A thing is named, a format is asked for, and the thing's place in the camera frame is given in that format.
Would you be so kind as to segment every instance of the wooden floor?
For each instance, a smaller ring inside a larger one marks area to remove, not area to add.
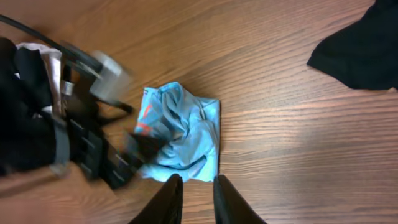
[[[50,36],[133,70],[124,100],[136,108],[145,86],[173,81],[220,99],[220,173],[268,223],[397,223],[398,95],[350,90],[306,66],[323,38],[372,3],[109,0]],[[107,128],[115,146],[135,119]],[[112,192],[74,167],[2,199],[0,214],[7,223],[127,223],[160,186],[136,180]],[[212,183],[187,182],[183,200],[183,223],[214,223]]]

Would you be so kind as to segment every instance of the black cable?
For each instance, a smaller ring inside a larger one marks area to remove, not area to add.
[[[60,44],[56,43],[55,41],[53,41],[52,39],[49,39],[48,37],[44,36],[43,34],[41,34],[40,32],[37,32],[36,30],[33,30],[30,27],[25,26],[24,24],[21,24],[18,21],[15,21],[14,19],[11,19],[7,16],[4,16],[2,14],[0,14],[0,21],[4,22],[6,24],[9,24],[10,26],[13,26],[17,29],[20,29],[40,40],[42,40],[43,42],[45,42],[46,44],[49,44],[51,47],[58,49],[60,51],[65,51],[67,50],[65,47],[62,47]]]

